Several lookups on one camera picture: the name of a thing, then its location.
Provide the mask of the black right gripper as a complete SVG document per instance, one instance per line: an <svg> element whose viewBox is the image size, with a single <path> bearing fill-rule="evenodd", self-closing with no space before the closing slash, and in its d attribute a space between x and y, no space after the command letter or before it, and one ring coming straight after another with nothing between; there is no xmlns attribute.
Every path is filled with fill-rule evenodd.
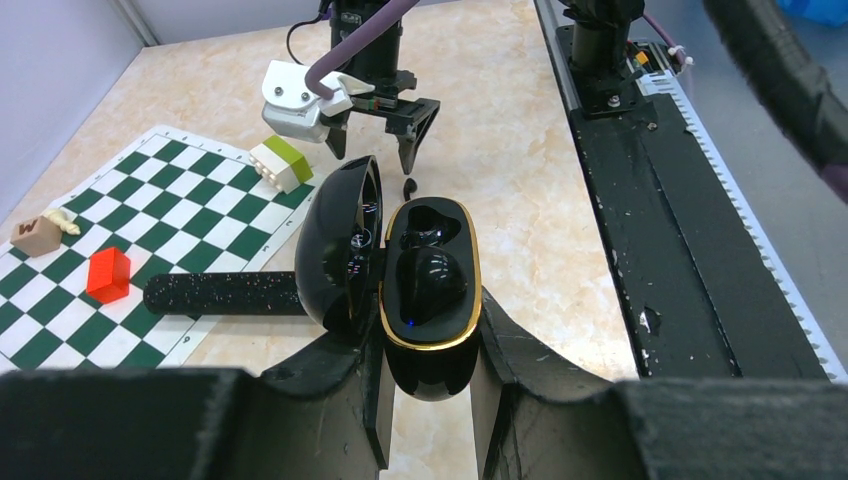
<svg viewBox="0 0 848 480"><path fill-rule="evenodd" d="M400 94L415 90L417 78L407 70L399 70L393 77L378 78L375 90L352 98L353 107L333 117L321 116L329 127L325 144L336 159L342 160L347 152L347 120L351 113L376 116L386 120L385 131L398 139L398 153L402 170L410 175L419 147L439 113L441 102L419 98L404 100Z"/></svg>

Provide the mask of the black earbud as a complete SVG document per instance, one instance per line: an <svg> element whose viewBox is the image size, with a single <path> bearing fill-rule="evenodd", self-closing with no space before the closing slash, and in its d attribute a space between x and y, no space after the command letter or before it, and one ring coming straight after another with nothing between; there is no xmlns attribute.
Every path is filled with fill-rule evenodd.
<svg viewBox="0 0 848 480"><path fill-rule="evenodd" d="M412 199L414 193L418 190L418 184L413 178L406 178L403 184L403 198L405 202Z"/></svg>
<svg viewBox="0 0 848 480"><path fill-rule="evenodd" d="M465 297L468 282L460 264L440 247L412 247L400 255L398 268L400 315L406 325L423 326Z"/></svg>

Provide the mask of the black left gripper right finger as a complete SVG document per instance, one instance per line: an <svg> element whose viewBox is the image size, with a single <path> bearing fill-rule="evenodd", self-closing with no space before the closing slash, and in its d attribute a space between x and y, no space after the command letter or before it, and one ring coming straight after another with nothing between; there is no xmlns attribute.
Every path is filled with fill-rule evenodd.
<svg viewBox="0 0 848 480"><path fill-rule="evenodd" d="M847 389L607 381L482 297L470 395L483 479L843 479Z"/></svg>

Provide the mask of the black earbud case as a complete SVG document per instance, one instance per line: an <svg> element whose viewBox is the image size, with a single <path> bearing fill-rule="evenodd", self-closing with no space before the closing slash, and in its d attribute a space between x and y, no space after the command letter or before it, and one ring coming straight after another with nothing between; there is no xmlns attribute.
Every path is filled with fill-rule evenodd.
<svg viewBox="0 0 848 480"><path fill-rule="evenodd" d="M460 302L413 327L400 315L396 274L400 255L417 246L450 253L468 285ZM442 401L470 383L483 286L475 226L463 204L420 197L386 219L377 160L348 161L315 192L296 247L295 281L307 314L326 330L357 337L370 323L381 328L391 374L409 396Z"/></svg>

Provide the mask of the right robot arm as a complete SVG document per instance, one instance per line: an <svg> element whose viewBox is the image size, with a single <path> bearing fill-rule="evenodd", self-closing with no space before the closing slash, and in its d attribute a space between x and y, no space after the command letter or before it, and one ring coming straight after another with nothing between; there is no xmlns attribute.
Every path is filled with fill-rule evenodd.
<svg viewBox="0 0 848 480"><path fill-rule="evenodd" d="M331 49L306 67L303 100L329 100L333 90L327 77L343 74L371 89L350 93L349 107L321 113L319 125L328 127L321 139L333 155L346 155L347 124L352 112L385 120L385 132L398 142L403 173L412 174L421 143L441 107L434 99L405 100L400 94L417 87L414 73L398 67L402 18L414 1L322 1L312 23L329 17Z"/></svg>

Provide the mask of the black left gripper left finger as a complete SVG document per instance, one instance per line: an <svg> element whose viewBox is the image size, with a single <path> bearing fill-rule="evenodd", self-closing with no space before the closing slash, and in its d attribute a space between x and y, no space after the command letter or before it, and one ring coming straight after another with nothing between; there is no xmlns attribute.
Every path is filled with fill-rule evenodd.
<svg viewBox="0 0 848 480"><path fill-rule="evenodd" d="M240 369L36 370L1 379L5 479L375 479L394 387L376 297L335 296L327 333Z"/></svg>

